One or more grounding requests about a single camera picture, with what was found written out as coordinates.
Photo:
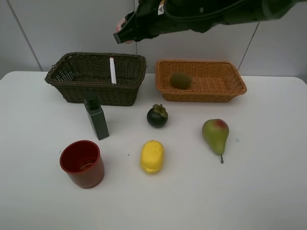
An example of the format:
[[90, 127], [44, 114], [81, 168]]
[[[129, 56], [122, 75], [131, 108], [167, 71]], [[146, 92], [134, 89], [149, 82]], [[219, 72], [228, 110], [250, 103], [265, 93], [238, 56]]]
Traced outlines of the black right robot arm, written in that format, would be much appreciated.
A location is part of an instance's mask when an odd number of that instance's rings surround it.
[[141, 0], [127, 14], [116, 42], [139, 42], [182, 31], [205, 33], [212, 27], [277, 20], [296, 0]]

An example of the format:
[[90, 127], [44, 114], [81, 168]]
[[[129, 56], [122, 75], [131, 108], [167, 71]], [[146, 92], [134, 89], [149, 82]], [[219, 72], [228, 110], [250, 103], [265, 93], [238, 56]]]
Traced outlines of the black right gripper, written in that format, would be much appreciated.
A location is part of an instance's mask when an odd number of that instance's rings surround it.
[[136, 11], [128, 13], [113, 37], [118, 44], [139, 42], [162, 34], [197, 31], [197, 0], [140, 0]]

